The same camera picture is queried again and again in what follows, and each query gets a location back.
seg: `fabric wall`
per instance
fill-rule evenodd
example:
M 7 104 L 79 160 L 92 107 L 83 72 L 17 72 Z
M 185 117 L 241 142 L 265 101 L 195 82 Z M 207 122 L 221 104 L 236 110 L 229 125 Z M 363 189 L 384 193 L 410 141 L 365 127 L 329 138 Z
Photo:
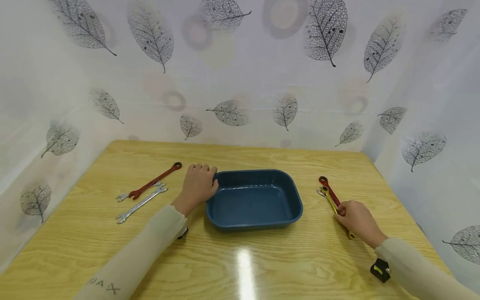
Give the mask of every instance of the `fabric wall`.
M 185 141 L 365 152 L 480 292 L 474 0 L 0 7 L 0 270 L 110 141 Z

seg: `blue plastic tray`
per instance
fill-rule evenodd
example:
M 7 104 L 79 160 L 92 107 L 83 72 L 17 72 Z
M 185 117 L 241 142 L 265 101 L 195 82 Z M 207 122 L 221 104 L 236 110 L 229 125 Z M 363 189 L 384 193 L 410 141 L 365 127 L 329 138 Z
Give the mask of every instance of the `blue plastic tray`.
M 220 231 L 283 228 L 303 212 L 292 178 L 280 170 L 219 172 L 207 216 Z

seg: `sleeve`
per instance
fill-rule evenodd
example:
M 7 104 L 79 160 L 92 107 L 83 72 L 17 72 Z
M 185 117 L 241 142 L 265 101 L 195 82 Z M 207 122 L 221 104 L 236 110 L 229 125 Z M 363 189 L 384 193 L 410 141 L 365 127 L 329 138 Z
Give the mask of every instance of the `sleeve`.
M 75 296 L 83 299 L 129 299 L 150 266 L 185 231 L 186 218 L 163 207 L 133 240 L 103 266 Z
M 388 262 L 392 279 L 420 300 L 480 300 L 403 240 L 388 238 L 375 254 Z

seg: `wooden table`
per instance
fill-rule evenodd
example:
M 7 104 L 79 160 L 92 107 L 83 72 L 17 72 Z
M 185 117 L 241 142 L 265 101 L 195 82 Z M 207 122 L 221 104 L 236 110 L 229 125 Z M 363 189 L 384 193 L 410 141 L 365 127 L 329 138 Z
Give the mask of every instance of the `wooden table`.
M 115 216 L 132 201 L 117 203 L 115 196 L 176 161 L 184 168 L 164 179 L 169 191 L 117 225 Z M 362 153 L 114 141 L 0 277 L 0 299 L 71 299 L 175 198 L 186 167 L 198 162 L 220 171 L 287 172 L 303 216 L 286 229 L 227 234 L 217 232 L 199 207 L 189 216 L 187 237 L 157 259 L 132 299 L 408 299 L 392 280 L 382 284 L 370 274 L 373 251 L 359 239 L 348 240 L 333 220 L 330 204 L 316 193 L 320 175 L 340 200 L 364 202 L 387 235 L 402 237 L 447 270 Z

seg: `hand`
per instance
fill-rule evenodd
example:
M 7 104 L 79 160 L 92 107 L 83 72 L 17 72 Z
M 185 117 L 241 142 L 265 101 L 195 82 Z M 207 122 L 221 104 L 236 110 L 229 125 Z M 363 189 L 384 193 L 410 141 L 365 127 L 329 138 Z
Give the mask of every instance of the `hand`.
M 218 190 L 218 180 L 213 181 L 216 171 L 216 167 L 208 165 L 189 166 L 183 181 L 183 189 L 172 205 L 187 216 L 197 206 L 210 199 Z
M 380 230 L 368 208 L 357 201 L 345 201 L 334 218 L 372 248 L 380 246 L 388 237 Z

